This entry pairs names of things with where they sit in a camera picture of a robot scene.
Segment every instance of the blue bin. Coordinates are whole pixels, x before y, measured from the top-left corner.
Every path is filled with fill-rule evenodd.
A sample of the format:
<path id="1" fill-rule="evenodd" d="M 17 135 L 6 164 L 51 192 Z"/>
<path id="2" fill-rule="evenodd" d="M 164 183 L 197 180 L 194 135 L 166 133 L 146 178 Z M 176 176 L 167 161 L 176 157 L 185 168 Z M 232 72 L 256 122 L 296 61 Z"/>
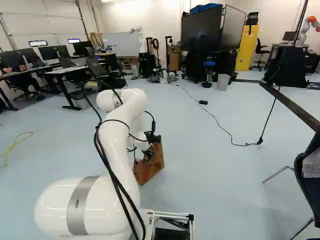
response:
<path id="1" fill-rule="evenodd" d="M 220 6 L 220 5 L 221 4 L 217 4 L 217 3 L 208 3 L 206 5 L 197 5 L 197 6 L 195 6 L 194 8 L 192 8 L 190 10 L 190 15 L 191 14 L 200 13 L 200 12 L 202 12 L 204 10 L 215 8 L 215 7 Z"/>

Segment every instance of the window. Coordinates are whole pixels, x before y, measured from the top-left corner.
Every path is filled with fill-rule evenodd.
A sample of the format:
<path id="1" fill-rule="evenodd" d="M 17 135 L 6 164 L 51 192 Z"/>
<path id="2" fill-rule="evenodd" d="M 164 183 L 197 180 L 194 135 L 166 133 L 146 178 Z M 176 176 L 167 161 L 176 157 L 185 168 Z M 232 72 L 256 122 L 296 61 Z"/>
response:
<path id="1" fill-rule="evenodd" d="M 68 39 L 68 43 L 70 44 L 75 44 L 75 43 L 80 43 L 80 39 L 79 38 L 69 38 Z"/>
<path id="2" fill-rule="evenodd" d="M 46 40 L 29 41 L 29 45 L 31 47 L 48 46 L 48 42 Z"/>

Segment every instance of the silver band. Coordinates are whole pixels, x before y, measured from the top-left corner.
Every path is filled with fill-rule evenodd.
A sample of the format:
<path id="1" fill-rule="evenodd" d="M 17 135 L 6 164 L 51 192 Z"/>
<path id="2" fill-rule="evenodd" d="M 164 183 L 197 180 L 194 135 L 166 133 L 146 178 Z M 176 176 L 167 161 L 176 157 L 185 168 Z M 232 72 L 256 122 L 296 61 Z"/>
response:
<path id="1" fill-rule="evenodd" d="M 70 197 L 66 212 L 66 224 L 75 236 L 88 235 L 85 227 L 85 207 L 92 185 L 100 176 L 87 176 L 82 179 Z"/>

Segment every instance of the striped shirt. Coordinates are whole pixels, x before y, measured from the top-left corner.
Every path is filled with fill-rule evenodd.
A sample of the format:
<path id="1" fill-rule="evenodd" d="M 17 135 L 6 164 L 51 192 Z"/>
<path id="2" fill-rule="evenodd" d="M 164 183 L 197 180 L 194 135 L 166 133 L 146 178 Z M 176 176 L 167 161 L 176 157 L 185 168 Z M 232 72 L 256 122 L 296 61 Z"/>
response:
<path id="1" fill-rule="evenodd" d="M 302 161 L 304 178 L 320 178 L 320 147 L 314 150 Z"/>

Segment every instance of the yellow cabinet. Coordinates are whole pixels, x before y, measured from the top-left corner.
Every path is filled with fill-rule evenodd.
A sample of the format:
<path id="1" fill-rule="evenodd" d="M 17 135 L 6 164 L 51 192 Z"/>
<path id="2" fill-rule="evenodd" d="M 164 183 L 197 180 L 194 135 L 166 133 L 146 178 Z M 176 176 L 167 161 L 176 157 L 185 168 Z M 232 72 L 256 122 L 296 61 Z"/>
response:
<path id="1" fill-rule="evenodd" d="M 252 56 L 255 52 L 257 45 L 259 25 L 245 25 L 242 32 L 242 39 L 240 49 L 238 50 L 238 56 L 236 58 L 236 71 L 248 71 Z"/>

